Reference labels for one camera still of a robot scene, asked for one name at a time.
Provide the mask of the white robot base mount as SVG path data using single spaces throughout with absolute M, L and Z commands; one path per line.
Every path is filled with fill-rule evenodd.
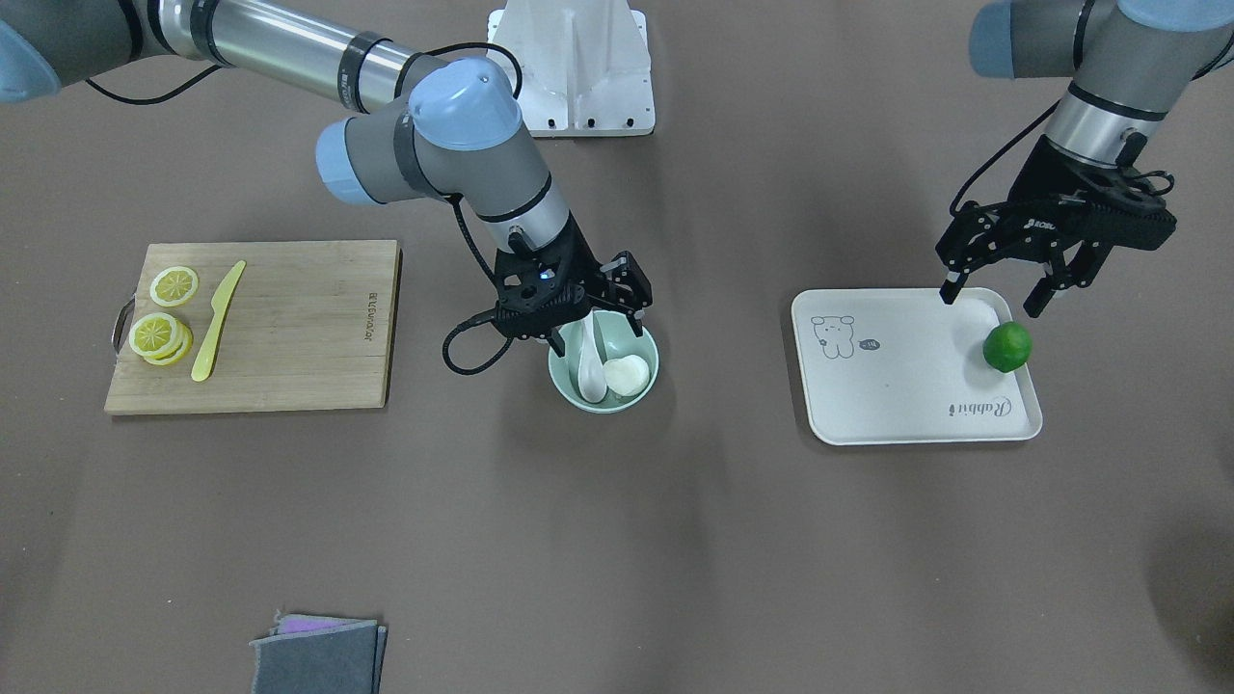
M 631 2 L 507 1 L 489 14 L 487 41 L 520 62 L 520 106 L 533 137 L 656 128 L 648 21 Z

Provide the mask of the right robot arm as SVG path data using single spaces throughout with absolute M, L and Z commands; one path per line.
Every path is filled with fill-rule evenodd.
M 334 198 L 378 206 L 439 200 L 494 288 L 494 307 L 457 325 L 490 326 L 507 343 L 566 352 L 564 326 L 621 312 L 643 335 L 652 283 L 622 251 L 600 262 L 524 123 L 527 74 L 503 44 L 415 51 L 374 31 L 270 1 L 5 1 L 2 101 L 49 98 L 67 85 L 153 57 L 204 62 L 329 98 L 347 119 L 313 144 Z M 496 254 L 480 259 L 470 209 Z

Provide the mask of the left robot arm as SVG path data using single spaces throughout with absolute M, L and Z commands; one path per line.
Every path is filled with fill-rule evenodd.
M 974 70 L 1004 79 L 1065 77 L 1037 119 L 1043 133 L 1001 203 L 953 199 L 935 251 L 951 304 L 972 273 L 1039 263 L 1024 310 L 1088 286 L 1111 251 L 1154 251 L 1175 232 L 1167 190 L 1137 170 L 1146 141 L 1187 85 L 1232 62 L 1229 1 L 1000 1 L 979 10 Z

